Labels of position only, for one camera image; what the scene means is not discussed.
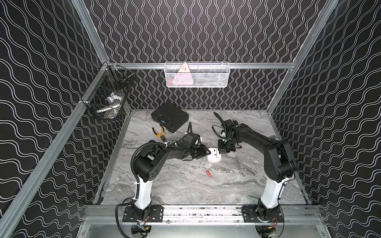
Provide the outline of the white square alarm clock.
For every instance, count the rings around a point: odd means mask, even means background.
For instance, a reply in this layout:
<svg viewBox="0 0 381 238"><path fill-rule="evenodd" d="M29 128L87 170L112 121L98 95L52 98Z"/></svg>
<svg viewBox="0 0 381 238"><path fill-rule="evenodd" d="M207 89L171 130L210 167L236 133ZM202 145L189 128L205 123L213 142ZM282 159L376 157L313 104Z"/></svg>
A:
<svg viewBox="0 0 381 238"><path fill-rule="evenodd" d="M217 147L208 148L210 154L207 155L207 160L210 163L218 163L222 160L222 156Z"/></svg>

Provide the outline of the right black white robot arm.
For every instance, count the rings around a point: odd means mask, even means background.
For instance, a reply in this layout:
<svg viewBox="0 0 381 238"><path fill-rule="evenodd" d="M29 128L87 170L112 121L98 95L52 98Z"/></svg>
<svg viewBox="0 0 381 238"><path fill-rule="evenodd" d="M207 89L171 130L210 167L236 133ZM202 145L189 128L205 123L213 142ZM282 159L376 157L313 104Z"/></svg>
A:
<svg viewBox="0 0 381 238"><path fill-rule="evenodd" d="M239 143L246 143L264 156L267 176L265 190L258 200L256 214L260 219L274 215L280 210L280 197L286 183L292 180L296 169L295 157L286 140L277 140L260 134L245 124L223 126L218 141L220 153L236 151Z"/></svg>

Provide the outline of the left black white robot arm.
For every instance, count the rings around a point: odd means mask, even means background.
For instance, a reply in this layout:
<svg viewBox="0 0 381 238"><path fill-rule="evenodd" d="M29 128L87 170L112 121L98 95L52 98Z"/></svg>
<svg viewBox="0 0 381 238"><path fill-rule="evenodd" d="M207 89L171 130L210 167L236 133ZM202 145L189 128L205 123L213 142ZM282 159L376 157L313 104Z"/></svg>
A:
<svg viewBox="0 0 381 238"><path fill-rule="evenodd" d="M137 181L136 201L132 205L140 220L145 219L150 211L151 189L153 180L159 175L167 160L184 160L187 157L200 159L211 152L204 144L187 143L165 144L153 140L140 146L132 156L131 171Z"/></svg>

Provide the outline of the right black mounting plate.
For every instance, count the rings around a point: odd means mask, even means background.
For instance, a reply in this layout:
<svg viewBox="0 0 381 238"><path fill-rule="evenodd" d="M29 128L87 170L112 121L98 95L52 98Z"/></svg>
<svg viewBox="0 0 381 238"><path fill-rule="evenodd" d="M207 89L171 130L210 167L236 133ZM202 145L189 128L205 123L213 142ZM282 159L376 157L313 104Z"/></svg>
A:
<svg viewBox="0 0 381 238"><path fill-rule="evenodd" d="M245 223L276 223L284 222L284 215L278 205L268 209L264 205L247 205L241 209Z"/></svg>

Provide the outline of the black mounting plate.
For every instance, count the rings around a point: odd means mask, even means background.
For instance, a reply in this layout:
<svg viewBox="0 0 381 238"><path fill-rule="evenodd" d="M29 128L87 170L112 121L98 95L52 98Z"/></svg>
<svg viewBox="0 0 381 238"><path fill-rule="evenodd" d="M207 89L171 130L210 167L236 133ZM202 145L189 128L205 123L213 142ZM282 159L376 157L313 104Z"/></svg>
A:
<svg viewBox="0 0 381 238"><path fill-rule="evenodd" d="M150 205L144 210L137 207L127 207L124 211L122 221L124 223L137 223L139 221L148 221L153 223L160 223L163 221L164 207L160 205Z"/></svg>
<svg viewBox="0 0 381 238"><path fill-rule="evenodd" d="M284 222L284 215L278 205L268 209L264 205L247 205L241 209L245 223L276 223Z"/></svg>

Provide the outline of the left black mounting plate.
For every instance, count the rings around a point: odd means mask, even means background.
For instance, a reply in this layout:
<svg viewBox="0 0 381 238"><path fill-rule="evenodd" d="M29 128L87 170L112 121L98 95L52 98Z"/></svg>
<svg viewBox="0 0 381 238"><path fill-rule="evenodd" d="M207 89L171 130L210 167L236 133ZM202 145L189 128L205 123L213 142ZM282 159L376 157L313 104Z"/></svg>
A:
<svg viewBox="0 0 381 238"><path fill-rule="evenodd" d="M160 205L150 205L144 210L137 207L127 207L124 211L122 221L124 223L137 223L139 221L148 221L153 223L160 223L163 221L164 207Z"/></svg>

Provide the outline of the pink triangular card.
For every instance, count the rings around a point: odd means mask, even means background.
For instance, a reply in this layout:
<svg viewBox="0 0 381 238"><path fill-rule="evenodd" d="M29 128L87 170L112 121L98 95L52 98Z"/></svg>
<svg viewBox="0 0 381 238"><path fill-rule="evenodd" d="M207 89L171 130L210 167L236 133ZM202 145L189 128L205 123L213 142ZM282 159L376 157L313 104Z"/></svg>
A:
<svg viewBox="0 0 381 238"><path fill-rule="evenodd" d="M172 84L175 86L193 85L194 79L192 77L188 63L183 63L178 72L175 74Z"/></svg>

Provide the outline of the white items in black basket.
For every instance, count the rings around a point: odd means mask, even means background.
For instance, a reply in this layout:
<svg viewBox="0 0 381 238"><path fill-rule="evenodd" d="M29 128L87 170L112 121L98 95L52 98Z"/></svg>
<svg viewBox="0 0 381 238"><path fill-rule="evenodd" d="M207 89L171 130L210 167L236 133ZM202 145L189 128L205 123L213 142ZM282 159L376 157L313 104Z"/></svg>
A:
<svg viewBox="0 0 381 238"><path fill-rule="evenodd" d="M115 119L122 107L125 94L122 92L112 92L105 99L105 106L96 110L96 114L102 119L111 120Z"/></svg>

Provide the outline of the yellow handled pliers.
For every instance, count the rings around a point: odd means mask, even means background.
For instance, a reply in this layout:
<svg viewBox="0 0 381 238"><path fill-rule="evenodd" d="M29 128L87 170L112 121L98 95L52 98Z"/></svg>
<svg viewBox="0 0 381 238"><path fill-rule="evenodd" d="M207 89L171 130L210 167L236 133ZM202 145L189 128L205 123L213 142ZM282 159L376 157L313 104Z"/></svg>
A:
<svg viewBox="0 0 381 238"><path fill-rule="evenodd" d="M152 128L153 133L160 138L164 143L167 142L166 136L165 136L165 129L163 125L160 125L161 131L158 132L155 128Z"/></svg>

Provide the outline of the aluminium front rail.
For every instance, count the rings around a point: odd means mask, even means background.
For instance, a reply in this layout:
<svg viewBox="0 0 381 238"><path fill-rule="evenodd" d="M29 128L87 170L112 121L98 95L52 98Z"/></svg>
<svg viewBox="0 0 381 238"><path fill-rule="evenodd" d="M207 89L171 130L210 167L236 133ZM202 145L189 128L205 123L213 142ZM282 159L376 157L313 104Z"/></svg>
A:
<svg viewBox="0 0 381 238"><path fill-rule="evenodd" d="M90 205L83 225L116 225L115 205ZM282 205L281 210L262 222L250 205L154 205L146 225L322 225L317 206ZM119 214L121 225L136 225L132 210Z"/></svg>

